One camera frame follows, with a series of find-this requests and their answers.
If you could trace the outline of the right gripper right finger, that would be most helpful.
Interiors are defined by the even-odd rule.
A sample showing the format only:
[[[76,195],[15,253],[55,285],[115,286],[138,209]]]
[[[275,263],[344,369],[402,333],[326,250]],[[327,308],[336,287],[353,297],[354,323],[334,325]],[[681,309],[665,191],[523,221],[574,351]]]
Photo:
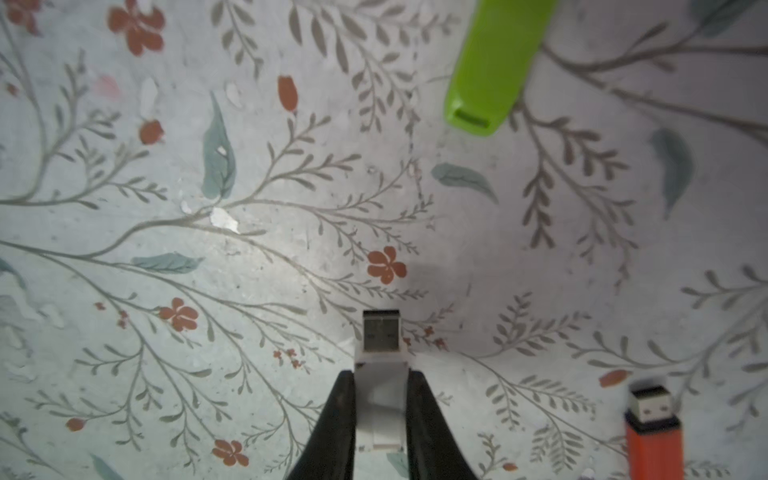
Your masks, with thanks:
[[[410,370],[406,392],[410,480],[476,480],[421,371]]]

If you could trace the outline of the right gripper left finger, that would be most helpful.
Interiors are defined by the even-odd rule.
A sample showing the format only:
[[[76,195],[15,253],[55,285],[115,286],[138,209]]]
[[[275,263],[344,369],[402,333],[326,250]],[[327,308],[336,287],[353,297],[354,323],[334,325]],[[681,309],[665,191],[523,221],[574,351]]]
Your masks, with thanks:
[[[352,480],[357,408],[354,374],[339,373],[288,480]]]

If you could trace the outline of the white usb drive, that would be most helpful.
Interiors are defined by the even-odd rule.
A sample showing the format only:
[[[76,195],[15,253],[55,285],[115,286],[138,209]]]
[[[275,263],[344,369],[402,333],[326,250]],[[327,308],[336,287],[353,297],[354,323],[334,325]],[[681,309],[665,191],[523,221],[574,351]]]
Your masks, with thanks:
[[[401,452],[406,446],[409,364],[397,310],[366,310],[355,350],[356,450]]]

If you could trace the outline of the red usb drive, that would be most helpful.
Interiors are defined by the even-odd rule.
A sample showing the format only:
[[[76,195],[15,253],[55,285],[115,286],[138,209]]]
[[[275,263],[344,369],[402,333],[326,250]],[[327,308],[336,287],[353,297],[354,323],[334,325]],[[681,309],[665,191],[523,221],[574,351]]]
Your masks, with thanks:
[[[683,480],[683,429],[663,386],[630,392],[624,414],[631,480]]]

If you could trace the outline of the green usb drive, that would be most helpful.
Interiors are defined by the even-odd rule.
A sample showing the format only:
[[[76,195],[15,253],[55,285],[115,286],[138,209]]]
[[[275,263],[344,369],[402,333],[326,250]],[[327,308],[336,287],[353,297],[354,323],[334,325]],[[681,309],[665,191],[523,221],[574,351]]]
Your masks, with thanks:
[[[481,0],[444,102],[445,121],[487,137],[523,90],[557,8],[554,0]]]

